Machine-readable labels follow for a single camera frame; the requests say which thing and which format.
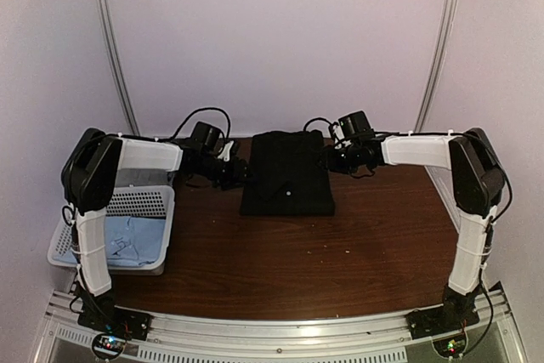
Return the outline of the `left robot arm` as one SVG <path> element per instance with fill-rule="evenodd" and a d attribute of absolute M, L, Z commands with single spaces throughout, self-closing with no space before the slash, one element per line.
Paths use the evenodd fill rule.
<path fill-rule="evenodd" d="M 115 308 L 111 276 L 106 265 L 106 208 L 114 194 L 117 174 L 124 169 L 198 175 L 221 190 L 239 187 L 252 178 L 239 145 L 225 139 L 216 149 L 218 128 L 198 122 L 188 138 L 150 139 L 87 129 L 61 172 L 64 197 L 72 207 L 72 248 L 83 313 L 103 332 L 122 325 Z"/>

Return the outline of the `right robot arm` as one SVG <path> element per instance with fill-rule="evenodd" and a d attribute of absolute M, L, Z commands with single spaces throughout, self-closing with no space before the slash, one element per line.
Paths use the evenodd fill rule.
<path fill-rule="evenodd" d="M 504 214 L 502 193 L 512 187 L 494 148 L 481 128 L 465 132 L 387 132 L 373 129 L 363 111 L 330 124 L 330 145 L 322 148 L 325 169 L 354 177 L 360 167 L 411 165 L 450 172 L 460 219 L 456 255 L 436 323 L 447 331 L 464 321 L 483 289 L 483 270 L 492 248 L 496 222 Z"/>

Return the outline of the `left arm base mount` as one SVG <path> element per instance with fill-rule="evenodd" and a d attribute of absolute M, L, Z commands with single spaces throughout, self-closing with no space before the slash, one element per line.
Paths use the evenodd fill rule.
<path fill-rule="evenodd" d="M 151 315 L 130 309 L 101 309 L 84 305 L 77 318 L 80 326 L 108 333 L 126 340 L 145 341 L 150 329 Z"/>

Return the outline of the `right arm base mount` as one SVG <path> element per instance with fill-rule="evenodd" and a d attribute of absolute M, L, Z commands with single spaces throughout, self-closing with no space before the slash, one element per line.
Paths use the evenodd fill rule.
<path fill-rule="evenodd" d="M 429 309 L 415 309 L 405 316 L 412 339 L 435 337 L 449 332 L 461 332 L 480 322 L 474 306 L 459 312 L 452 303 Z"/>

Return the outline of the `grey cloth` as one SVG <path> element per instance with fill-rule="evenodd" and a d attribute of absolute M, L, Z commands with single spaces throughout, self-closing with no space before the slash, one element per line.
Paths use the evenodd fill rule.
<path fill-rule="evenodd" d="M 121 169 L 117 172 L 115 187 L 172 185 L 175 172 L 158 169 Z"/>

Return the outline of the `black long sleeve shirt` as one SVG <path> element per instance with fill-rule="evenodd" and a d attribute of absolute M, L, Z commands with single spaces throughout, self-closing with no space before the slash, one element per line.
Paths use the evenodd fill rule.
<path fill-rule="evenodd" d="M 270 131 L 252 137 L 242 216 L 332 216 L 336 205 L 329 173 L 320 163 L 319 130 Z"/>

